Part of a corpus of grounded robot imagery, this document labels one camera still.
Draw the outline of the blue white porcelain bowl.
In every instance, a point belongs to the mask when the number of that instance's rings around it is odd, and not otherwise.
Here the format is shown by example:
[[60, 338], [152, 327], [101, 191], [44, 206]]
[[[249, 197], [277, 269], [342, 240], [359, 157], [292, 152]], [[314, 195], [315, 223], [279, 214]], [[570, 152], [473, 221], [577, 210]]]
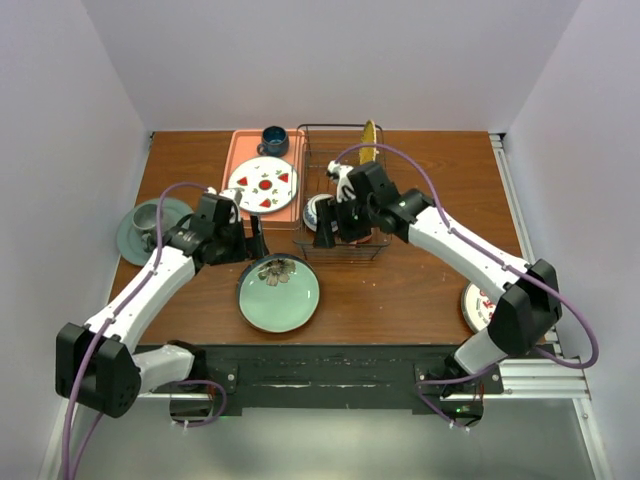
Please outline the blue white porcelain bowl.
[[317, 214], [316, 204], [320, 200], [330, 200], [332, 198], [333, 196], [327, 193], [317, 194], [311, 197], [305, 204], [305, 207], [303, 210], [303, 222], [305, 226], [312, 232], [317, 231], [317, 225], [318, 225], [318, 214]]

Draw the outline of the pink ceramic mug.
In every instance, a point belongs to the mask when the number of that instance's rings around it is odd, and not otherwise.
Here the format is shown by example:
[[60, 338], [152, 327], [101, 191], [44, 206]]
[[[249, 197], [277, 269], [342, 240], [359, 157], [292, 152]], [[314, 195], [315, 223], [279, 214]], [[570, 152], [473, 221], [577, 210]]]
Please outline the pink ceramic mug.
[[371, 238], [372, 238], [372, 235], [367, 235], [367, 236], [364, 236], [364, 237], [359, 238], [357, 240], [348, 242], [348, 244], [350, 246], [358, 246], [358, 245], [366, 244], [371, 240]]

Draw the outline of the light green flower plate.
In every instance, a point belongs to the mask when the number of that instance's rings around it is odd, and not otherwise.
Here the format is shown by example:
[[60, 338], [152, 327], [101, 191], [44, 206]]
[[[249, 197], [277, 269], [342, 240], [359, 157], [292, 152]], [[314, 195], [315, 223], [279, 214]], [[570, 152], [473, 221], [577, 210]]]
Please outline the light green flower plate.
[[244, 269], [236, 288], [238, 310], [253, 328], [283, 334], [308, 323], [320, 303], [313, 268], [290, 254], [272, 254]]

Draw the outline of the yellow woven bamboo plate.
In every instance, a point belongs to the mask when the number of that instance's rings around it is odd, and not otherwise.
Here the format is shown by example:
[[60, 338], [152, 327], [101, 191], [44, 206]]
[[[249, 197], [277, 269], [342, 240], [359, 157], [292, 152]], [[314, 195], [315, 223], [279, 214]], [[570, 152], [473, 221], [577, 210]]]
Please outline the yellow woven bamboo plate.
[[365, 147], [359, 149], [359, 164], [362, 165], [375, 161], [377, 156], [377, 149], [375, 147], [377, 143], [377, 129], [373, 120], [368, 120], [364, 124], [361, 143], [365, 144]]

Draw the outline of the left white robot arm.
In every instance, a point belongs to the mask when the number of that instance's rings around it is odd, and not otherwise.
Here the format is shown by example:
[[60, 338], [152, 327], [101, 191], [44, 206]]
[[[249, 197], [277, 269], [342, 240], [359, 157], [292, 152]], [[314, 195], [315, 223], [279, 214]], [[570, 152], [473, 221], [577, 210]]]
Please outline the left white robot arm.
[[200, 197], [187, 226], [174, 227], [150, 259], [100, 312], [81, 325], [66, 324], [56, 337], [58, 395], [112, 418], [123, 416], [138, 395], [175, 383], [185, 392], [207, 380], [204, 352], [182, 341], [138, 353], [154, 318], [203, 267], [267, 256], [261, 222], [251, 218], [245, 233], [238, 188]]

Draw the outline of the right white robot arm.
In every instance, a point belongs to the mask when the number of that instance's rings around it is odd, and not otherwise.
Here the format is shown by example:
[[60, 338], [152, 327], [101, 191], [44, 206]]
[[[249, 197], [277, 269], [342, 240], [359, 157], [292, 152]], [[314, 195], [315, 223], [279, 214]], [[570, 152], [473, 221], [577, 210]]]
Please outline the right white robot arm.
[[557, 275], [548, 262], [529, 263], [506, 253], [438, 210], [434, 199], [418, 189], [400, 193], [375, 162], [352, 167], [332, 161], [326, 174], [337, 195], [316, 206], [316, 247], [332, 248], [337, 238], [354, 242], [377, 229], [436, 256], [494, 304], [489, 324], [445, 362], [452, 390], [469, 392], [488, 367], [529, 353], [561, 318], [552, 294]]

